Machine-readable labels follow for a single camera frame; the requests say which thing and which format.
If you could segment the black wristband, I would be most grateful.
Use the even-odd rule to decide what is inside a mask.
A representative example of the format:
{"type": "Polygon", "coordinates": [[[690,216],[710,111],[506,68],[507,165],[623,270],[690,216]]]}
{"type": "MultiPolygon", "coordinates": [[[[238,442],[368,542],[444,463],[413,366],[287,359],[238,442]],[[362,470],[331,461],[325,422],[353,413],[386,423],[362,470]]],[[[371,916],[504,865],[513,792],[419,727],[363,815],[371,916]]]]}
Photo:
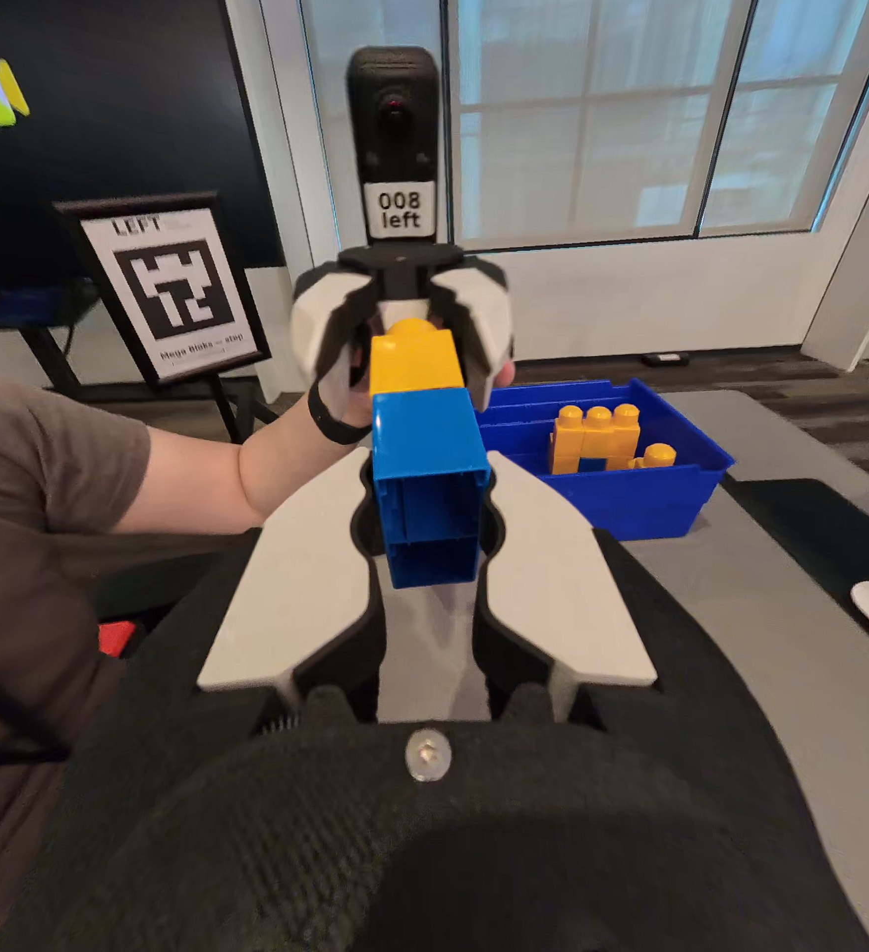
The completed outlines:
{"type": "Polygon", "coordinates": [[[333,417],[322,400],[319,384],[309,387],[307,406],[309,415],[322,436],[338,446],[355,446],[369,437],[372,425],[352,425],[333,417]]]}

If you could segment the orange one-stud mega block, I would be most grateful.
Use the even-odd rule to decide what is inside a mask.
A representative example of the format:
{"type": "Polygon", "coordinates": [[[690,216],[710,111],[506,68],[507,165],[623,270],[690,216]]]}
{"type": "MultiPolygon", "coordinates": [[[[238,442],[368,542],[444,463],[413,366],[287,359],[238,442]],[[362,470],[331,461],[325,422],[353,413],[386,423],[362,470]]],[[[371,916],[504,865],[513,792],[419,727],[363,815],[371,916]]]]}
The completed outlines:
{"type": "Polygon", "coordinates": [[[461,388],[464,377],[452,331],[427,319],[405,318],[371,340],[371,397],[461,388]]]}

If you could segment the black framed marker sign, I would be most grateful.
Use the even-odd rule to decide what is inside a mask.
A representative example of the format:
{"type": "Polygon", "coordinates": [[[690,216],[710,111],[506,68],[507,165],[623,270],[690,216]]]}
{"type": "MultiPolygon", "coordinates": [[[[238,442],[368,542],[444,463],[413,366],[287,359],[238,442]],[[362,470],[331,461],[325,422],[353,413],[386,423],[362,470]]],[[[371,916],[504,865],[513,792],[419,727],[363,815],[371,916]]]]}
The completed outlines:
{"type": "Polygon", "coordinates": [[[53,208],[150,387],[271,357],[216,191],[53,208]]]}

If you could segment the person's left forearm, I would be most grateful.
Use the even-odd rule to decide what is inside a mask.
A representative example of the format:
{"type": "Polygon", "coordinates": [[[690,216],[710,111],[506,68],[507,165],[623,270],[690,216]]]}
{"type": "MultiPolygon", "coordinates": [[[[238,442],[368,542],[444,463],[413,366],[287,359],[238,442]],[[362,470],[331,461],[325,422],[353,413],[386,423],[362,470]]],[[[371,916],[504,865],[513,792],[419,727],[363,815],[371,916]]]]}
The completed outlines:
{"type": "Polygon", "coordinates": [[[262,526],[306,483],[341,461],[302,399],[243,445],[149,428],[150,454],[116,534],[235,535],[262,526]]]}

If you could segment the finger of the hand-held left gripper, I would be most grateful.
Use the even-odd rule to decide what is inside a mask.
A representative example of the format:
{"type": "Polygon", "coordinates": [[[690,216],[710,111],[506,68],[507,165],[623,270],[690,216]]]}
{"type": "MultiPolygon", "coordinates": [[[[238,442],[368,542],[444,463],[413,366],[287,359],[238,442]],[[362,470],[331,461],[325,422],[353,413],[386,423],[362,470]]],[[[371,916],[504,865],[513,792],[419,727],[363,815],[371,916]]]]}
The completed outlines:
{"type": "Polygon", "coordinates": [[[464,386],[476,411],[486,411],[495,387],[512,379],[512,306],[503,270],[463,264],[430,278],[430,312],[452,339],[464,386]]]}
{"type": "Polygon", "coordinates": [[[333,422],[366,392],[375,279],[359,271],[307,271],[296,282],[290,346],[299,370],[333,422]]]}

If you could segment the blue plastic bin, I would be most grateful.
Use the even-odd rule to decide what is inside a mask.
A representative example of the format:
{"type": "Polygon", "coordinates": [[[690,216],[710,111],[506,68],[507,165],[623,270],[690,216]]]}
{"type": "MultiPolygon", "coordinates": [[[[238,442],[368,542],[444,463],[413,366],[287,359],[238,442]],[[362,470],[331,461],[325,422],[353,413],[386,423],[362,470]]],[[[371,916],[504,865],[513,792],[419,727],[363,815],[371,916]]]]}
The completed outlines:
{"type": "Polygon", "coordinates": [[[508,457],[574,506],[596,529],[618,541],[683,537],[735,460],[666,399],[637,379],[514,386],[495,390],[475,414],[485,448],[508,457]],[[549,437],[564,406],[640,411],[636,454],[662,443],[676,451],[669,468],[552,475],[549,437]]]}

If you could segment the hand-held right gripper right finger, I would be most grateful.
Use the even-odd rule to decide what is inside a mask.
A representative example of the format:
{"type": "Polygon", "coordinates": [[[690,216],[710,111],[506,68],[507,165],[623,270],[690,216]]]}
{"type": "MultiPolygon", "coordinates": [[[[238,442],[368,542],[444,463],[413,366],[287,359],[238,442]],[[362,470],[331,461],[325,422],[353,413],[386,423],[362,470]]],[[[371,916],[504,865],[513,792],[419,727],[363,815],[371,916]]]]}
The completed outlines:
{"type": "Polygon", "coordinates": [[[651,688],[658,674],[591,524],[496,450],[481,517],[473,657],[488,693],[651,688]]]}

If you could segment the black sign easel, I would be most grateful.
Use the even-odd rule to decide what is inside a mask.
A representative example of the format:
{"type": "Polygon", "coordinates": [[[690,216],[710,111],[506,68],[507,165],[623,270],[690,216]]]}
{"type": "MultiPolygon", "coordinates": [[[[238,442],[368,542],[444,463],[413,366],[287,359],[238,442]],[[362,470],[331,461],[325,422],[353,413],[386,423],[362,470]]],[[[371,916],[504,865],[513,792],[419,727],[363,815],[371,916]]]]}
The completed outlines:
{"type": "Polygon", "coordinates": [[[269,425],[279,418],[264,400],[257,378],[221,377],[206,374],[203,381],[210,388],[215,406],[231,443],[241,446],[255,433],[255,425],[269,425]]]}

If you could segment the large black wall screen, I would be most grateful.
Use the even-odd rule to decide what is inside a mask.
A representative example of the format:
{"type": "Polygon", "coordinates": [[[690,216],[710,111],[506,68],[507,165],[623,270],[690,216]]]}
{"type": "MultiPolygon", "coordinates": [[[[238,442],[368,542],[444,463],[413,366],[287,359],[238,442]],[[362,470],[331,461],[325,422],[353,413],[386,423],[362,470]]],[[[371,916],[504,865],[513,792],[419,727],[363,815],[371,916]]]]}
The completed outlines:
{"type": "Polygon", "coordinates": [[[242,266],[284,265],[224,2],[0,2],[1,61],[0,287],[84,273],[69,201],[213,191],[242,266]]]}

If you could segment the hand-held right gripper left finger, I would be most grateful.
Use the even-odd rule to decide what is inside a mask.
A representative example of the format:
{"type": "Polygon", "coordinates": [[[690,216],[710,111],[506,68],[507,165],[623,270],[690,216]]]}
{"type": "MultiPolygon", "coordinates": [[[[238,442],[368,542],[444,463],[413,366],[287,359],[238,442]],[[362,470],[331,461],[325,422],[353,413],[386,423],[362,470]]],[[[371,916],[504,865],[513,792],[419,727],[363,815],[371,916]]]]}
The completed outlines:
{"type": "Polygon", "coordinates": [[[266,520],[196,679],[203,692],[273,689],[300,708],[319,686],[376,708],[387,633],[377,565],[359,536],[372,515],[370,452],[357,447],[266,520]]]}

